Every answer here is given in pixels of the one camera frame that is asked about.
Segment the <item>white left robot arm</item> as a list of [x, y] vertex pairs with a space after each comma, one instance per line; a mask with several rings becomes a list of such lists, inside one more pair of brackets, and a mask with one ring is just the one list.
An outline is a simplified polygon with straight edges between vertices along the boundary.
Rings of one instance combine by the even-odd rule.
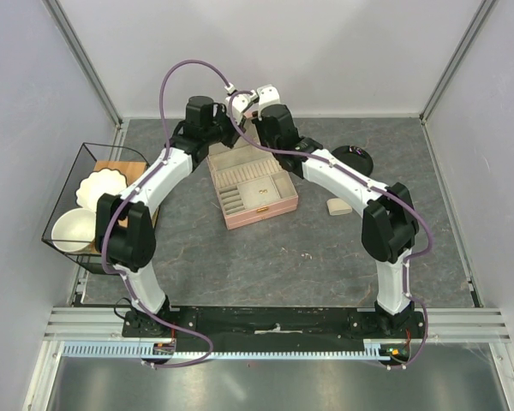
[[155, 162], [120, 194], [100, 196], [95, 247], [101, 264], [106, 273], [122, 277], [132, 303], [142, 312], [156, 314], [168, 305], [152, 266], [154, 213], [172, 189], [206, 160], [210, 146], [232, 147], [235, 142], [225, 104], [205, 96], [191, 97], [185, 118]]

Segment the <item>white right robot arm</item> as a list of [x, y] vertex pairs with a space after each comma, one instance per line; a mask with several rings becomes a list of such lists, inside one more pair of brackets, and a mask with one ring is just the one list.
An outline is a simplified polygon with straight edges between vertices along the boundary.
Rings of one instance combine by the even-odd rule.
[[376, 307], [387, 316], [409, 311], [409, 262], [419, 231], [409, 209], [409, 190], [387, 186], [349, 167], [315, 140], [301, 137], [288, 107], [272, 104], [252, 115], [261, 145], [281, 167], [330, 191], [362, 218], [361, 241], [376, 261], [379, 293]]

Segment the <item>pink jewelry box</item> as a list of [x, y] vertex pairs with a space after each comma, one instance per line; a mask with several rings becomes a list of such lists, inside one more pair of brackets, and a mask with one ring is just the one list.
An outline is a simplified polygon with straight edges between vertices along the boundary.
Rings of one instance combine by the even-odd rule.
[[[232, 148], [210, 146], [207, 163], [228, 229], [276, 217], [298, 207], [298, 193], [275, 157], [239, 138]], [[267, 194], [260, 194], [267, 189]]]

